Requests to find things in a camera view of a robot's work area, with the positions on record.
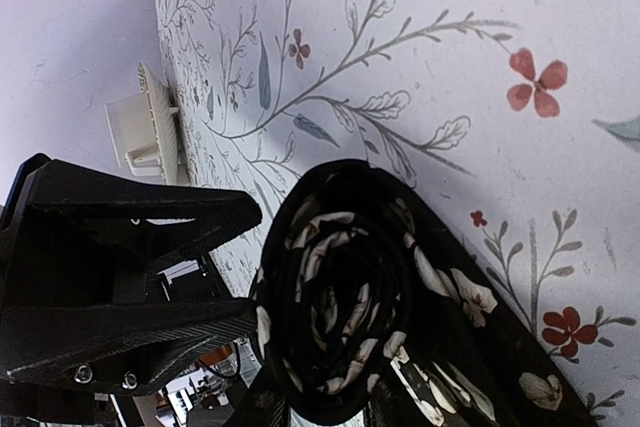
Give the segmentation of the black floral tie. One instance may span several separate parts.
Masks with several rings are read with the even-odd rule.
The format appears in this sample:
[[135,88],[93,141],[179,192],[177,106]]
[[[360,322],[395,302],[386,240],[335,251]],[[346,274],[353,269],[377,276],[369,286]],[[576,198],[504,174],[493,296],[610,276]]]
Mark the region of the black floral tie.
[[250,295],[263,365],[233,426],[594,424],[444,223],[364,161],[300,178]]

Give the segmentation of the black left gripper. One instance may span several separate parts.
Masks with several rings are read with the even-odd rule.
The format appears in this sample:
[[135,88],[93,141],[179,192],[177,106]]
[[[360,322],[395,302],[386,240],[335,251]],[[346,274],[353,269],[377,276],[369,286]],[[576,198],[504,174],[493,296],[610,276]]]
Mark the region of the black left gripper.
[[115,395],[153,393],[250,334],[253,301],[151,304],[147,272],[257,226],[246,192],[145,184],[36,154],[1,221],[1,411],[114,426]]

